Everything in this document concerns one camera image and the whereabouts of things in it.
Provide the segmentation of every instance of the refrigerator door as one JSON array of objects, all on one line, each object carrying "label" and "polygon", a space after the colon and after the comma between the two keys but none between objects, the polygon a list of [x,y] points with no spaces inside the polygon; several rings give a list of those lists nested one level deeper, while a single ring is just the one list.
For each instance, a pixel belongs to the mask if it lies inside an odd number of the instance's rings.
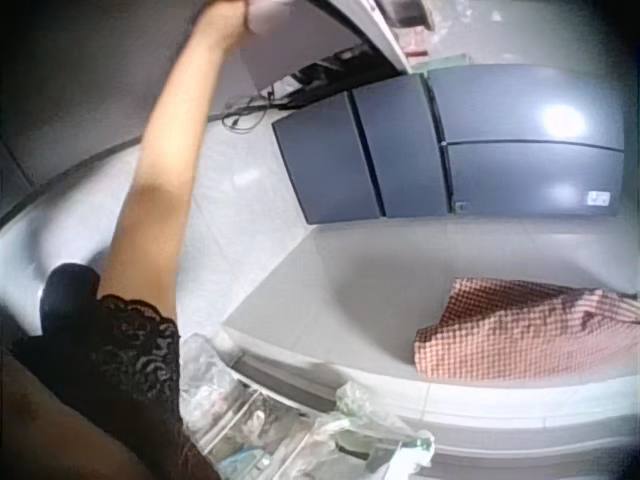
[{"label": "refrigerator door", "polygon": [[387,217],[446,215],[440,148],[420,75],[353,92]]},{"label": "refrigerator door", "polygon": [[621,100],[599,79],[535,65],[429,72],[447,143],[552,141],[624,148]]},{"label": "refrigerator door", "polygon": [[615,215],[624,155],[576,145],[498,143],[449,149],[456,213]]},{"label": "refrigerator door", "polygon": [[347,93],[292,113],[273,130],[307,223],[380,217]]}]

